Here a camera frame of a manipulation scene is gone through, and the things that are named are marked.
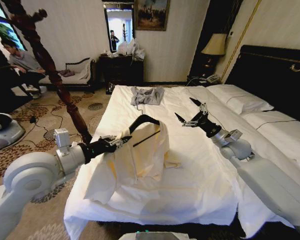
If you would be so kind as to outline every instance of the sofa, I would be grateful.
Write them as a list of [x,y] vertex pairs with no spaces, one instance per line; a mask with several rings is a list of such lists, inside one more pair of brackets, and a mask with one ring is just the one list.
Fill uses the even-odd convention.
[[[65,64],[65,69],[73,71],[72,76],[64,77],[62,75],[62,83],[69,89],[87,89],[94,92],[96,88],[96,62],[90,57],[84,58],[78,62],[68,62]],[[41,86],[47,86],[49,89],[54,88],[50,82],[49,76],[39,81]]]

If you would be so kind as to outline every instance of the framed painting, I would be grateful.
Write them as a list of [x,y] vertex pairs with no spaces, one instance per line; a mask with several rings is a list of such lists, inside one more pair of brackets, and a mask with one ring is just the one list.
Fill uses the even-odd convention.
[[136,30],[165,31],[170,0],[136,0]]

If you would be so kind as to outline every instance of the carved wooden bed post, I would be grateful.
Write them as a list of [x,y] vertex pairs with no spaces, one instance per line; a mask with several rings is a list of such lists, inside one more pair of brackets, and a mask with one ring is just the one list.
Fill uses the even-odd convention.
[[21,0],[2,1],[5,3],[9,12],[12,13],[10,16],[11,23],[21,30],[24,38],[30,43],[36,60],[49,75],[50,82],[56,86],[57,94],[66,104],[66,110],[70,114],[75,128],[82,135],[83,142],[89,143],[92,137],[88,132],[87,125],[80,115],[77,106],[73,103],[69,91],[62,84],[62,79],[56,71],[55,62],[42,45],[40,37],[36,31],[35,23],[47,17],[47,12],[44,9],[40,9],[38,12],[35,12],[33,16],[30,16],[21,5]]

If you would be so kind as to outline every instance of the patterned carpet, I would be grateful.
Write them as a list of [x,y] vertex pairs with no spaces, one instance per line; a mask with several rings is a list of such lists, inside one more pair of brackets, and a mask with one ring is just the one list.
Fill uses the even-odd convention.
[[[99,89],[95,94],[90,92],[72,91],[74,102],[86,122],[89,132],[93,134],[108,105],[110,95],[105,89]],[[66,106],[59,100],[54,91],[46,92],[41,98],[34,99],[11,113],[26,130],[25,135],[17,144],[0,150],[0,185],[9,164],[16,158],[31,152],[48,152],[55,154],[56,145],[53,138],[54,129],[68,129],[72,141],[80,142],[73,122],[67,113]],[[32,116],[36,124],[30,123]],[[20,223],[9,235],[8,240],[68,240],[68,234],[63,224],[64,209],[68,195],[75,182],[75,177],[60,185],[54,191],[43,197],[29,202],[24,208]],[[268,225],[263,227],[255,239],[273,239],[276,232],[281,231],[288,236],[294,236],[291,228],[274,228],[269,231]],[[183,224],[178,226],[141,226],[133,223],[100,224],[90,221],[81,234],[81,240],[117,240],[124,233],[136,231],[172,231],[188,233],[191,238],[198,240],[236,240],[244,236],[237,218],[231,226]]]

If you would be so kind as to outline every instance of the black headboard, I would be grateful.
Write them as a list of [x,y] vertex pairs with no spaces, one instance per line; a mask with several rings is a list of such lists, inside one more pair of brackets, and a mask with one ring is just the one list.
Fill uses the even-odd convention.
[[226,84],[266,100],[300,121],[300,50],[243,45]]

